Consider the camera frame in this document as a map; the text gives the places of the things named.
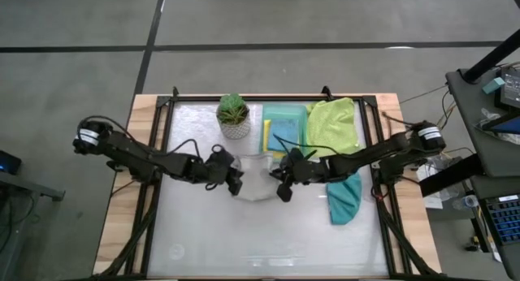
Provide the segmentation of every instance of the white pot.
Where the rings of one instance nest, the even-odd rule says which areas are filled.
[[[249,112],[250,111],[248,108],[247,116],[245,117],[245,119],[241,123],[236,125],[222,123],[217,118],[222,133],[229,139],[240,139],[247,136],[247,134],[249,134],[249,130],[251,129],[251,120],[249,119]]]

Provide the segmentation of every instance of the computer monitor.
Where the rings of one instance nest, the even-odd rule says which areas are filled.
[[[507,115],[494,119],[482,126],[484,131],[502,132],[520,135],[520,111],[515,111]]]

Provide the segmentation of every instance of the electronics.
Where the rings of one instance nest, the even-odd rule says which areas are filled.
[[[484,131],[503,132],[520,135],[520,110],[493,119],[482,126]]]
[[[21,159],[0,150],[0,172],[16,175],[21,165]]]
[[[501,77],[505,84],[495,92],[495,106],[503,110],[520,109],[520,72],[504,69]]]
[[[490,230],[499,245],[520,243],[520,195],[484,200]]]

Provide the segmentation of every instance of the yellow object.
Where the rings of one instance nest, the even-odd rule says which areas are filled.
[[[269,138],[269,128],[271,127],[271,120],[266,119],[263,121],[263,142],[262,142],[262,150],[263,152],[272,152],[273,158],[281,159],[285,156],[285,152],[280,151],[270,151],[267,150],[267,140]]]

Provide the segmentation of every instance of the blue towel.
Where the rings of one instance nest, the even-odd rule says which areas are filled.
[[[354,218],[361,203],[361,177],[356,172],[347,180],[327,184],[328,209],[333,225],[345,225]]]
[[[285,139],[287,141],[298,143],[298,120],[297,119],[272,119],[269,128],[269,139],[267,140],[267,149],[270,151],[285,151],[284,147],[273,136]],[[292,149],[294,145],[284,142],[287,149]]]

